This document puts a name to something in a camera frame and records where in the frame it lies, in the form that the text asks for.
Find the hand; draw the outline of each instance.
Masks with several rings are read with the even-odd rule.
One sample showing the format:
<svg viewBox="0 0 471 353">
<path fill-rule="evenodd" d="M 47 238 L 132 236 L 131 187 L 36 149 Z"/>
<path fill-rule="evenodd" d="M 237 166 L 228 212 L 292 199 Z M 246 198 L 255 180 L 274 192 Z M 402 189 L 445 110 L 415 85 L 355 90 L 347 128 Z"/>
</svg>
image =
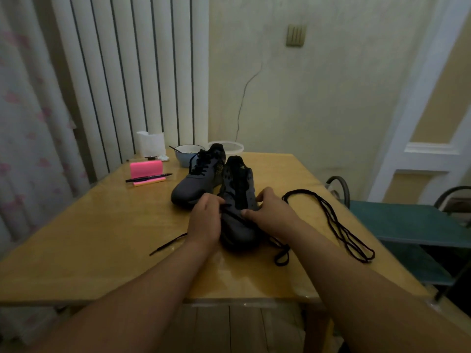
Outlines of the hand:
<svg viewBox="0 0 471 353">
<path fill-rule="evenodd" d="M 214 194 L 205 193 L 193 207 L 188 223 L 186 243 L 195 243 L 201 250 L 208 253 L 221 235 L 221 216 L 219 206 L 225 201 Z"/>
<path fill-rule="evenodd" d="M 280 199 L 273 188 L 267 187 L 257 196 L 257 202 L 262 202 L 258 211 L 244 209 L 241 211 L 245 219 L 255 222 L 267 234 L 277 237 L 283 241 L 289 241 L 290 234 L 302 220 L 294 210 L 282 199 Z"/>
</svg>

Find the sneaker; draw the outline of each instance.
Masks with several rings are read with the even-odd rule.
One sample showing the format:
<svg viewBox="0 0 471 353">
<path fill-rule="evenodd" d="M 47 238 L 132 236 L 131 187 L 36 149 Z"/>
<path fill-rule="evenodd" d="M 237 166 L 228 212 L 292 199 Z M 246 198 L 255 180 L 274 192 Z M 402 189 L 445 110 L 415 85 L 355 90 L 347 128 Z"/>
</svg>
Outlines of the sneaker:
<svg viewBox="0 0 471 353">
<path fill-rule="evenodd" d="M 173 189 L 172 203 L 193 207 L 205 193 L 212 193 L 222 182 L 222 170 L 226 153 L 220 143 L 214 143 L 208 151 L 200 150 L 190 160 L 190 170 L 186 177 Z"/>
<path fill-rule="evenodd" d="M 221 215 L 221 243 L 231 251 L 256 247 L 263 237 L 258 227 L 242 218 L 242 209 L 258 210 L 252 170 L 240 156 L 227 159 L 219 196 L 226 204 Z"/>
</svg>

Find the pink sticky note pad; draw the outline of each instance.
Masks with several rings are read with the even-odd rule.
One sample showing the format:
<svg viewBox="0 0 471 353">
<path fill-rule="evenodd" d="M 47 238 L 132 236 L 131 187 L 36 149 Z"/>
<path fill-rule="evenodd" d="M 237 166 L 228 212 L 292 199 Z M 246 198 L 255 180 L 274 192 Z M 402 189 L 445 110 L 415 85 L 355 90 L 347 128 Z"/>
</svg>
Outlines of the pink sticky note pad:
<svg viewBox="0 0 471 353">
<path fill-rule="evenodd" d="M 162 161 L 146 161 L 146 162 L 133 162 L 129 164 L 131 168 L 131 178 L 157 176 L 163 173 Z M 143 182 L 133 182 L 134 186 L 142 186 L 143 184 L 150 184 L 154 182 L 165 181 L 165 177 L 154 178 Z"/>
</svg>

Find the black pen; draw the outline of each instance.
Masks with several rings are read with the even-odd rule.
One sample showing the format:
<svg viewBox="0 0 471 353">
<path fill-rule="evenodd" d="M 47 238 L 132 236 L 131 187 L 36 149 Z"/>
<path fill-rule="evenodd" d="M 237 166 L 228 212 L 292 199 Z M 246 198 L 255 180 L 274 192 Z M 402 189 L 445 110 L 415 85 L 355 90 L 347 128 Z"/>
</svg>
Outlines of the black pen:
<svg viewBox="0 0 471 353">
<path fill-rule="evenodd" d="M 126 180 L 127 182 L 144 182 L 148 180 L 153 180 L 154 178 L 161 178 L 161 177 L 168 177 L 170 175 L 173 175 L 173 173 L 164 173 L 162 175 L 157 175 L 157 176 L 146 176 L 146 177 L 138 177 L 138 178 L 131 178 Z"/>
</svg>

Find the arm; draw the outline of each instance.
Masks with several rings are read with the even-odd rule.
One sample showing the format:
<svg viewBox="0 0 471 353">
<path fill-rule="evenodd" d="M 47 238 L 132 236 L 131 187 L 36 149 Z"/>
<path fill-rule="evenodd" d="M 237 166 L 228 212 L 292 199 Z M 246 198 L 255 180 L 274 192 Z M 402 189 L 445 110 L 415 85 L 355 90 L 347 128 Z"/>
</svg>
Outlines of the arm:
<svg viewBox="0 0 471 353">
<path fill-rule="evenodd" d="M 74 315 L 32 352 L 153 352 L 221 234 L 212 194 L 191 212 L 188 237 L 173 254 Z"/>
<path fill-rule="evenodd" d="M 243 213 L 287 242 L 354 352 L 464 352 L 471 338 L 397 285 L 345 255 L 271 188 Z"/>
</svg>

